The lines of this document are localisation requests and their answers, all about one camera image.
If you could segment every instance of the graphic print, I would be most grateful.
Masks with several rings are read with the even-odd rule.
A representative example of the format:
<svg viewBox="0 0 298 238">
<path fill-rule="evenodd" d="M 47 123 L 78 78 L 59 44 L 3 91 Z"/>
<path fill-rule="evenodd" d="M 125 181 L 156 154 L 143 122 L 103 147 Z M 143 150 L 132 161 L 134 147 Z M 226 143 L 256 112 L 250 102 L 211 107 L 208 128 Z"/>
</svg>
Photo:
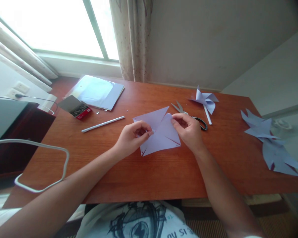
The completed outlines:
<svg viewBox="0 0 298 238">
<path fill-rule="evenodd" d="M 112 233 L 114 238 L 161 238 L 166 221 L 167 208 L 164 205 L 155 207 L 151 202 L 131 202 L 119 208 L 126 205 L 128 211 L 110 221 L 108 233 Z"/>
</svg>

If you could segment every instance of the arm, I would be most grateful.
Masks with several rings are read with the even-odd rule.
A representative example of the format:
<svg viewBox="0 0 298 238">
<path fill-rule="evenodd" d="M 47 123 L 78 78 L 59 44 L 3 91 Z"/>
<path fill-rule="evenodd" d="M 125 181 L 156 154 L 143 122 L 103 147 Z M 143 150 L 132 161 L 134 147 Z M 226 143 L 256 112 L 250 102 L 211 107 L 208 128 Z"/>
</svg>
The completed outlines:
<svg viewBox="0 0 298 238">
<path fill-rule="evenodd" d="M 183 113 L 174 114 L 172 117 L 174 128 L 197 160 L 212 208 L 228 236 L 265 237 L 251 210 L 205 147 L 199 122 Z"/>
<path fill-rule="evenodd" d="M 52 236 L 107 171 L 132 154 L 150 135 L 152 129 L 143 121 L 125 126 L 113 148 L 23 207 L 0 227 L 0 237 Z"/>
</svg>

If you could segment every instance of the white curtain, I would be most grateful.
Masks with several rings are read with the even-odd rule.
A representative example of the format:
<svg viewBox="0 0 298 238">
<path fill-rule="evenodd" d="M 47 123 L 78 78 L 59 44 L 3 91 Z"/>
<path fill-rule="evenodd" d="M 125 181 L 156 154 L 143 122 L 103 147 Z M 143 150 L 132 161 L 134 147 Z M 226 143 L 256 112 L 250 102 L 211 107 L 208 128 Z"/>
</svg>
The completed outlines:
<svg viewBox="0 0 298 238">
<path fill-rule="evenodd" d="M 46 92 L 56 72 L 0 22 L 0 61 Z"/>
<path fill-rule="evenodd" d="M 147 82 L 153 0 L 110 0 L 109 3 L 123 78 Z"/>
</svg>

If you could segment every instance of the scissors handle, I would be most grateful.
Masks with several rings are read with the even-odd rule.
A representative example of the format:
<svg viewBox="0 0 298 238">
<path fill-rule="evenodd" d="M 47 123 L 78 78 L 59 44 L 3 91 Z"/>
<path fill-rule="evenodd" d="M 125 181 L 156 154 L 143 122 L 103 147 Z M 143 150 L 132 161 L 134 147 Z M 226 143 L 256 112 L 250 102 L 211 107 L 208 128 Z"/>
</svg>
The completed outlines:
<svg viewBox="0 0 298 238">
<path fill-rule="evenodd" d="M 204 127 L 200 124 L 201 130 L 206 131 L 208 129 L 208 126 L 206 125 L 206 123 L 201 118 L 198 118 L 198 117 L 192 117 L 192 118 L 194 118 L 195 120 L 197 120 L 199 122 L 202 122 L 202 124 L 204 125 Z"/>
</svg>

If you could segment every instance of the paper scrap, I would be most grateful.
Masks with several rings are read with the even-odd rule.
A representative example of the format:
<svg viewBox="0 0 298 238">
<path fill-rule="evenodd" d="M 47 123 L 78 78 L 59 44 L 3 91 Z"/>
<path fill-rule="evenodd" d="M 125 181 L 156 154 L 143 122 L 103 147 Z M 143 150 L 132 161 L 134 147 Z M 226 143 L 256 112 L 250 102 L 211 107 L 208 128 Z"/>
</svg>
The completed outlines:
<svg viewBox="0 0 298 238">
<path fill-rule="evenodd" d="M 201 93 L 199 86 L 196 89 L 195 99 L 191 100 L 203 104 L 211 114 L 214 112 L 215 109 L 214 102 L 218 102 L 218 99 L 213 93 Z"/>
<path fill-rule="evenodd" d="M 287 152 L 284 147 L 285 141 L 273 139 L 277 137 L 270 135 L 272 119 L 264 120 L 252 114 L 248 109 L 246 111 L 248 116 L 241 111 L 242 118 L 250 126 L 245 133 L 263 142 L 263 157 L 268 168 L 275 172 L 298 176 L 297 171 L 293 169 L 298 169 L 298 162 Z"/>
<path fill-rule="evenodd" d="M 258 116 L 255 116 L 248 109 L 246 109 L 246 111 L 248 116 L 246 116 L 245 113 L 241 110 L 243 120 L 250 127 L 250 129 L 246 130 L 245 133 L 258 138 L 278 138 L 276 136 L 272 136 L 270 133 L 272 119 L 265 120 Z"/>
<path fill-rule="evenodd" d="M 159 109 L 141 116 L 133 118 L 133 121 L 145 121 L 148 123 L 154 134 L 140 146 L 142 156 L 146 156 L 153 152 L 170 149 L 181 146 L 180 138 L 174 129 L 170 113 L 167 113 L 169 107 Z"/>
</svg>

